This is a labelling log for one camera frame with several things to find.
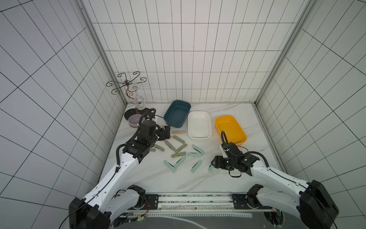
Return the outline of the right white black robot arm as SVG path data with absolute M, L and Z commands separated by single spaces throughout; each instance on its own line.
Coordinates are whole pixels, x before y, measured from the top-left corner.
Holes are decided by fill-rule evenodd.
M 316 180 L 307 182 L 274 169 L 263 154 L 255 151 L 243 153 L 234 143 L 224 142 L 220 149 L 223 155 L 213 158 L 212 167 L 228 172 L 238 170 L 278 189 L 272 191 L 255 184 L 237 200 L 239 205 L 253 210 L 274 208 L 276 211 L 268 221 L 275 226 L 283 222 L 283 212 L 298 217 L 309 229 L 329 229 L 336 225 L 339 209 L 322 183 Z

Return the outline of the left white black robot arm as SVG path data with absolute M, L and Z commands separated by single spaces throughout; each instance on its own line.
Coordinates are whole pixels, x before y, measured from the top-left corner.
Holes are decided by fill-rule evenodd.
M 134 135 L 116 149 L 116 165 L 83 198 L 69 205 L 71 229 L 108 229 L 110 224 L 132 207 L 144 206 L 145 190 L 131 185 L 116 197 L 128 173 L 150 153 L 158 140 L 170 138 L 170 126 L 161 128 L 154 120 L 139 123 Z

